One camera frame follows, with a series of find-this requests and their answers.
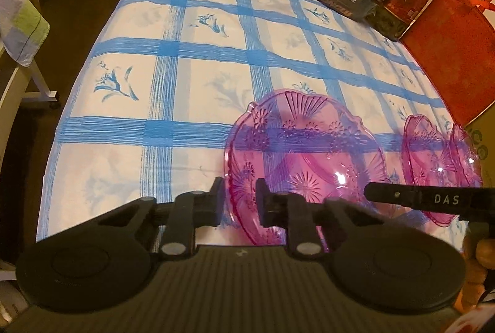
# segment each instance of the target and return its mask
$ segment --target human hand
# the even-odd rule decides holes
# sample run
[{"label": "human hand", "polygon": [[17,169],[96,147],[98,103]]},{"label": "human hand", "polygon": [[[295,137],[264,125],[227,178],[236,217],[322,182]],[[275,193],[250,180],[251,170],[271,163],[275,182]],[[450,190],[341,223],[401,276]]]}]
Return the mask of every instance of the human hand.
[{"label": "human hand", "polygon": [[495,239],[482,239],[477,245],[472,236],[464,238],[466,281],[462,288],[462,307],[465,312],[474,308],[484,293],[483,283],[488,270],[495,270]]}]

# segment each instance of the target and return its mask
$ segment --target pink glass bowl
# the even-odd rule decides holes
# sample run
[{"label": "pink glass bowl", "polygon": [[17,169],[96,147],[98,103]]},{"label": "pink glass bowl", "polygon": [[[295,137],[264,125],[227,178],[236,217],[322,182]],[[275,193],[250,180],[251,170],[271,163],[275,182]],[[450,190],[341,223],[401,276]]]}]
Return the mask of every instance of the pink glass bowl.
[{"label": "pink glass bowl", "polygon": [[[404,126],[402,170],[409,185],[481,186],[478,159],[469,137],[455,124],[447,140],[424,115],[410,115]],[[448,227],[452,214],[423,212],[440,227]]]},{"label": "pink glass bowl", "polygon": [[224,171],[228,211],[255,245],[284,242],[281,228],[263,228],[254,186],[295,192],[308,202],[328,196],[374,208],[363,190],[388,181],[385,159],[361,118],[327,96],[279,90],[251,103],[227,140]]}]

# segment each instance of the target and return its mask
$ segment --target ribbed black surface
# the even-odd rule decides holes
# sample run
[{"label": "ribbed black surface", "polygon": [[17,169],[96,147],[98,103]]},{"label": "ribbed black surface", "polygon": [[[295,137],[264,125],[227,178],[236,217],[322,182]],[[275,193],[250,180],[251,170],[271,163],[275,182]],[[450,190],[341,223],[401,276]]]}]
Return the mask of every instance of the ribbed black surface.
[{"label": "ribbed black surface", "polygon": [[389,315],[345,297],[322,266],[283,247],[200,247],[160,266],[148,287],[115,308],[85,315],[29,308],[8,333],[438,333],[459,314]]}]

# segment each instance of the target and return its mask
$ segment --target red tote bag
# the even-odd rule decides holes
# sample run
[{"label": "red tote bag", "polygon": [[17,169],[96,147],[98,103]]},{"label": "red tote bag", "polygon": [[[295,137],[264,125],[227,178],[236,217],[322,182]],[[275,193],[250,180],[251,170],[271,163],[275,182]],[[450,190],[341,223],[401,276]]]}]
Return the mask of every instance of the red tote bag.
[{"label": "red tote bag", "polygon": [[495,101],[491,1],[433,0],[401,39],[461,125]]}]

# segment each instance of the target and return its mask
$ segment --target blue and white tablecloth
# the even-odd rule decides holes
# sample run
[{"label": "blue and white tablecloth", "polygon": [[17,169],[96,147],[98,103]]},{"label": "blue and white tablecloth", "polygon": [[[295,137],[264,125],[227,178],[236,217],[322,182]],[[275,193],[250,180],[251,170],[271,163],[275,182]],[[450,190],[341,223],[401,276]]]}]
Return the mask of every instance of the blue and white tablecloth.
[{"label": "blue and white tablecloth", "polygon": [[[407,50],[315,0],[120,0],[58,125],[38,239],[140,196],[169,202],[223,174],[232,124],[273,90],[327,94],[363,119],[404,182],[410,114],[447,134],[452,119]],[[460,248],[465,224],[404,222]],[[233,242],[228,227],[202,242]]]}]

